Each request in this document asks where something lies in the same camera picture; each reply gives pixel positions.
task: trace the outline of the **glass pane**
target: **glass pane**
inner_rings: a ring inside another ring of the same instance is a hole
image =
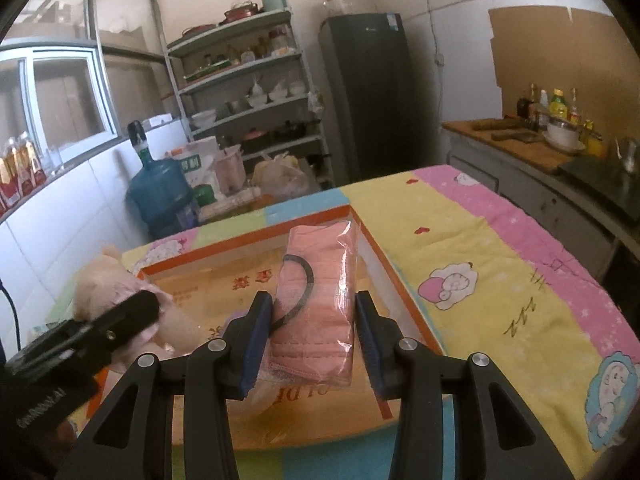
[[[0,146],[9,137],[27,131],[27,119],[20,92],[21,59],[0,61]]]
[[[38,110],[47,144],[61,147],[102,133],[102,124],[85,58],[33,62]]]
[[[29,0],[6,37],[28,36],[86,38],[84,0]]]
[[[162,54],[151,0],[96,0],[103,44]]]
[[[119,56],[105,56],[104,64],[120,126],[168,112],[179,115],[163,64]]]

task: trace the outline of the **pink tablecloth stripe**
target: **pink tablecloth stripe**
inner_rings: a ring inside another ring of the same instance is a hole
[[[414,174],[472,215],[485,218],[502,241],[566,302],[603,357],[621,351],[635,362],[640,360],[640,342],[606,291],[533,218],[485,186],[460,178],[460,171],[451,166],[423,168]]]

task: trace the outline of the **stuffed toy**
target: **stuffed toy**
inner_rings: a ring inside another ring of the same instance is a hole
[[[160,302],[157,323],[144,329],[127,345],[113,353],[110,369],[124,373],[139,355],[153,353],[165,360],[193,352],[207,335],[178,308],[172,297],[151,283],[137,279],[120,263],[114,246],[102,248],[78,273],[74,297],[74,319],[91,321],[140,290],[150,290]]]

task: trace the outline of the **refrigerator sticker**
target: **refrigerator sticker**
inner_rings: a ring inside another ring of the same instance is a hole
[[[386,19],[389,22],[389,28],[391,30],[398,30],[398,20],[396,19],[396,15],[392,12],[388,12],[386,14]]]

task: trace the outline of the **metal kettle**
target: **metal kettle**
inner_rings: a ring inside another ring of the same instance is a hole
[[[636,174],[638,172],[638,161],[636,160],[638,153],[638,147],[640,147],[640,142],[637,139],[632,139],[631,137],[625,137],[622,140],[623,144],[623,155],[620,152],[620,142],[616,139],[616,152],[618,154],[618,159],[622,162],[622,167],[628,174]]]

